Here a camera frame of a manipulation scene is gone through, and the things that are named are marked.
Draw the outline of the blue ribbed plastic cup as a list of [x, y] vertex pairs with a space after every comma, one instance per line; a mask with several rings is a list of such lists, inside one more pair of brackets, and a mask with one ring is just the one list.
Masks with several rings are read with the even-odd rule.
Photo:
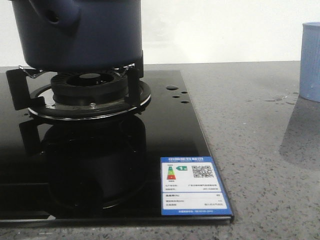
[[299, 94], [302, 98], [320, 101], [320, 23], [303, 25]]

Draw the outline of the black pot support grate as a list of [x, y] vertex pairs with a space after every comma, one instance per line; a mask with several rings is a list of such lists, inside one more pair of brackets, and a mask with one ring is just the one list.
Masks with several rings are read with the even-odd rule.
[[93, 121], [140, 113], [151, 100], [144, 76], [144, 59], [103, 70], [58, 72], [50, 83], [33, 92], [27, 79], [38, 69], [8, 70], [6, 77], [16, 110], [28, 109], [34, 118], [53, 121]]

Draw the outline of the dark blue pot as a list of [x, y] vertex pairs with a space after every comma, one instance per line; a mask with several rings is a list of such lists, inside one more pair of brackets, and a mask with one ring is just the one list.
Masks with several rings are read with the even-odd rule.
[[143, 55], [139, 0], [14, 0], [22, 52], [39, 70], [81, 72]]

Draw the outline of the blue energy label sticker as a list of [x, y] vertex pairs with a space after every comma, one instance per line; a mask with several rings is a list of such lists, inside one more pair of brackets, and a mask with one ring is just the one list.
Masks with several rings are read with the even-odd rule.
[[160, 177], [163, 216], [233, 215], [211, 156], [161, 157]]

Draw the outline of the black glass gas stove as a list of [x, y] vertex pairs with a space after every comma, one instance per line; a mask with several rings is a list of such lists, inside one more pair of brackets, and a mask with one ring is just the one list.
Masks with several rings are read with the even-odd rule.
[[147, 71], [142, 114], [49, 123], [15, 110], [0, 75], [0, 224], [153, 225], [230, 222], [161, 212], [161, 157], [211, 157], [179, 71]]

